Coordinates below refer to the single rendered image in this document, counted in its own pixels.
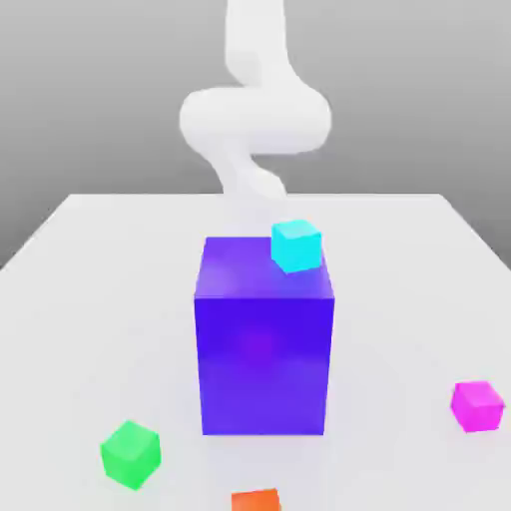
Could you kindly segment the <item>small orange cube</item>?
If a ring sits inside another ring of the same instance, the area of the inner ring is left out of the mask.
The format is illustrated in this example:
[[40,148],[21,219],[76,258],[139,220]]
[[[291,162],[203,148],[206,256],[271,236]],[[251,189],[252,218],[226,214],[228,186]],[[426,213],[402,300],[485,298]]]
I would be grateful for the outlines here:
[[276,489],[263,489],[232,494],[232,511],[281,511]]

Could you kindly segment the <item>small cyan cube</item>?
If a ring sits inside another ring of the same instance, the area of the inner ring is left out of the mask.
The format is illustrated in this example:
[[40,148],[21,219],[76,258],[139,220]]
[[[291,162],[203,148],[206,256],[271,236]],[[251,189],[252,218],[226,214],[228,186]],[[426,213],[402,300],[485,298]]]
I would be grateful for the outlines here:
[[271,227],[270,255],[285,273],[320,267],[321,232],[305,220],[274,224]]

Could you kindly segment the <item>large purple box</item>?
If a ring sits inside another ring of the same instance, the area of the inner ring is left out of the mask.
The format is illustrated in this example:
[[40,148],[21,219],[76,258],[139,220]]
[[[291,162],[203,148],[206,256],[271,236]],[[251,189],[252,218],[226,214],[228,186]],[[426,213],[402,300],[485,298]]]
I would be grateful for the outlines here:
[[208,237],[194,306],[204,434],[323,433],[334,318],[326,265],[285,273],[268,238]]

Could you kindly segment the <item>small magenta cube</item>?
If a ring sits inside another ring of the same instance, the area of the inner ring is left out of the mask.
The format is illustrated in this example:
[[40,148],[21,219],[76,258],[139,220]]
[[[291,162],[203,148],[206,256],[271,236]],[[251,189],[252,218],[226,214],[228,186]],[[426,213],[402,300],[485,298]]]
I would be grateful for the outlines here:
[[451,399],[451,411],[466,433],[499,428],[505,402],[486,380],[457,382]]

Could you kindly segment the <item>small green cube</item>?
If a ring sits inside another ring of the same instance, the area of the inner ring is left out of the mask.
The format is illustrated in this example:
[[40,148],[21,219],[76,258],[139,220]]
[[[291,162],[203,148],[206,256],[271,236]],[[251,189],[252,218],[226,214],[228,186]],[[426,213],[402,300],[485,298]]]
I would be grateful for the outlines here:
[[127,420],[101,443],[100,454],[108,477],[132,490],[139,490],[161,465],[160,435]]

